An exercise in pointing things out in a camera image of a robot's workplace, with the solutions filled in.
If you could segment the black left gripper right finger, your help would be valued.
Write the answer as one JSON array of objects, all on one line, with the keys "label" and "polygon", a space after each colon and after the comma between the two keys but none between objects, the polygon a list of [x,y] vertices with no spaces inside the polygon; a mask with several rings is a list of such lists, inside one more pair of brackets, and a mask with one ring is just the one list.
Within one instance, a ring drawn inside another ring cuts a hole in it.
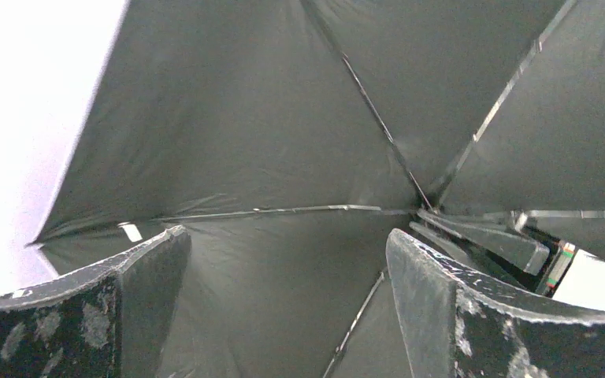
[{"label": "black left gripper right finger", "polygon": [[535,295],[394,229],[385,249],[415,377],[605,377],[605,312]]}]

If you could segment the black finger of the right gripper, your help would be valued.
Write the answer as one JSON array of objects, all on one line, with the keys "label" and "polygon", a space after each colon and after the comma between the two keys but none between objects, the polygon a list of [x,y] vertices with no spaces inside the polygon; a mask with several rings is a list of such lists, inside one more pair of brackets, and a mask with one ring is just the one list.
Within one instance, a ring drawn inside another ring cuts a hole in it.
[{"label": "black finger of the right gripper", "polygon": [[418,209],[412,213],[410,228],[442,255],[486,273],[536,276],[550,254],[549,248],[534,238],[490,221]]}]

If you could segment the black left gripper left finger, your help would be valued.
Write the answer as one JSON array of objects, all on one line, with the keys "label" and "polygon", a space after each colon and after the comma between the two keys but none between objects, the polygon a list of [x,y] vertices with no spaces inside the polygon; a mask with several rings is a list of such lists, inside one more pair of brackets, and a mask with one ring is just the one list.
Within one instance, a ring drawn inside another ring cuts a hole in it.
[{"label": "black left gripper left finger", "polygon": [[125,252],[0,297],[0,377],[152,377],[191,237],[170,228]]}]

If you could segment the lilac and black folding umbrella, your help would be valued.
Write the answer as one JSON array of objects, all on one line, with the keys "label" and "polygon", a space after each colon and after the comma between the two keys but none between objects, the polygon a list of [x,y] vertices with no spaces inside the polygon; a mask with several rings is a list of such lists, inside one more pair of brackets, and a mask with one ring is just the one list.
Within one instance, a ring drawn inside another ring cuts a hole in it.
[{"label": "lilac and black folding umbrella", "polygon": [[188,232],[152,377],[415,377],[418,209],[605,258],[605,1],[132,1],[38,241]]}]

